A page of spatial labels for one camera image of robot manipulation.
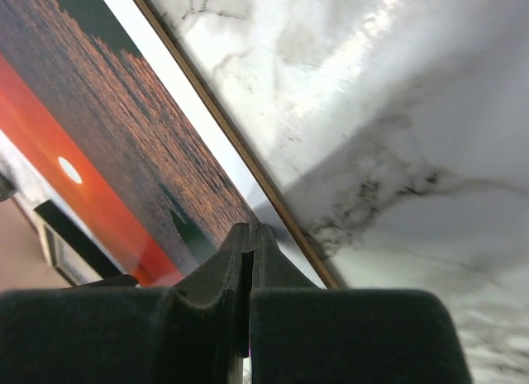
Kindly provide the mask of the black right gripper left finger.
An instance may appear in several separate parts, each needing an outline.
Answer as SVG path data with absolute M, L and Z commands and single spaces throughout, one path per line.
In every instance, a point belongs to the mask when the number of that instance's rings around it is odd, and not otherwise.
M 3 292 L 4 383 L 240 383 L 252 228 L 172 287 L 111 279 Z

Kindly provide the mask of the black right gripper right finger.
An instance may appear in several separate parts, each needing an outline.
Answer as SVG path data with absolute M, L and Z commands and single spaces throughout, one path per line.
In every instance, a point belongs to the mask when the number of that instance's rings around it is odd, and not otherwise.
M 250 291 L 255 383 L 468 383 L 450 314 L 413 289 L 325 290 L 257 225 Z

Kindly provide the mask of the light wooden picture frame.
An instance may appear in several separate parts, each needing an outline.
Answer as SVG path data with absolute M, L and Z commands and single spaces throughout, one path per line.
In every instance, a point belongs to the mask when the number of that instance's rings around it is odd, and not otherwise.
M 34 209 L 45 261 L 69 285 L 117 277 L 122 271 L 52 201 Z

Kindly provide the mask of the red sunset photo board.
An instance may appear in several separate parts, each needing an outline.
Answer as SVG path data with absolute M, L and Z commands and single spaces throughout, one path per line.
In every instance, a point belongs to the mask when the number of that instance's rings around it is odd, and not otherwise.
M 1 183 L 52 201 L 122 273 L 174 285 L 237 223 L 337 281 L 141 0 L 1 0 Z

